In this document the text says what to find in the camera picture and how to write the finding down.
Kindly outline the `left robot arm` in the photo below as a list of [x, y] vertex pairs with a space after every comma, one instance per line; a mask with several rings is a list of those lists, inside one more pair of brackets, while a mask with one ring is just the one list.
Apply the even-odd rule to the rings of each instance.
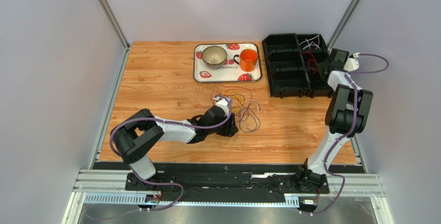
[[216, 134], [233, 137], [239, 131], [228, 107], [212, 106], [204, 114], [184, 121], [166, 120], [142, 109], [112, 129], [110, 147], [142, 179], [156, 174], [149, 151], [160, 141], [195, 144]]

